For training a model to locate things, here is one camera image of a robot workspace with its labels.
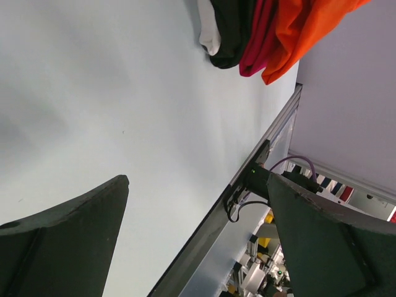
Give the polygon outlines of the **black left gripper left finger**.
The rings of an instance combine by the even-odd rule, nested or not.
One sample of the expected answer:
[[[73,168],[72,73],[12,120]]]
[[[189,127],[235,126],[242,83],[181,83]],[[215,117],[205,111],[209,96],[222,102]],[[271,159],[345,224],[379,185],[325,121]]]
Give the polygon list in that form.
[[[128,194],[118,175],[1,225],[1,296],[102,296]]]

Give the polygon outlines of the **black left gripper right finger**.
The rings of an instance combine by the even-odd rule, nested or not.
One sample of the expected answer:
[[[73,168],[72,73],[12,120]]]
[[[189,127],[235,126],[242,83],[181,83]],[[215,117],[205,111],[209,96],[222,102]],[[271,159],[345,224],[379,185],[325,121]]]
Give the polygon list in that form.
[[[313,194],[279,174],[270,205],[295,296],[395,296],[395,224]]]

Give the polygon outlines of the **magenta t shirt stack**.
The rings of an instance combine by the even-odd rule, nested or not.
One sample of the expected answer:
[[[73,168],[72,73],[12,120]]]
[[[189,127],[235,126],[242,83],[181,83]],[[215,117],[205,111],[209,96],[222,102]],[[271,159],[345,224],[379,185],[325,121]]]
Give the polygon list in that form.
[[[251,36],[239,62],[239,74],[250,77],[267,66],[276,46],[275,27],[278,1],[257,1],[254,8]]]

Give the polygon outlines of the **orange t shirt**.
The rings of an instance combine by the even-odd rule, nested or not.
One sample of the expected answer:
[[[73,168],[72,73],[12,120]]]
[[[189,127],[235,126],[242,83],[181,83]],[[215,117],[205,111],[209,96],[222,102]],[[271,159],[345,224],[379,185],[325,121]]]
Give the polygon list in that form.
[[[275,36],[278,41],[262,80],[269,85],[293,67],[318,41],[330,33],[347,14],[367,1],[279,1]]]

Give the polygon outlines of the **white t shirt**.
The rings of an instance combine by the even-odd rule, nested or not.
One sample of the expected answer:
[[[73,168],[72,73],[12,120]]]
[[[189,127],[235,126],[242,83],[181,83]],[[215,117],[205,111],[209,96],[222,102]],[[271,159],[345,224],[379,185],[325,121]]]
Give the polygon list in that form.
[[[220,49],[221,36],[213,5],[209,0],[197,0],[197,7],[200,18],[199,43],[210,56],[215,56]]]

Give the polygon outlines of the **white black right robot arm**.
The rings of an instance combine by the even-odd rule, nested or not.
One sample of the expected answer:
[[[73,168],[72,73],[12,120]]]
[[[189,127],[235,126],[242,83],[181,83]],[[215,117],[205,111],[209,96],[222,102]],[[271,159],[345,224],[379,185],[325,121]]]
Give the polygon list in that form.
[[[269,192],[267,181],[269,176],[269,170],[266,170],[259,165],[255,165],[247,174],[244,180],[244,187],[248,191],[253,192],[254,194],[262,198],[268,199]],[[282,176],[312,193],[316,194],[323,191],[323,188],[320,186],[320,184],[314,182],[312,179],[307,178],[306,176],[298,173],[295,170],[293,170],[292,172],[284,171],[282,173]]]

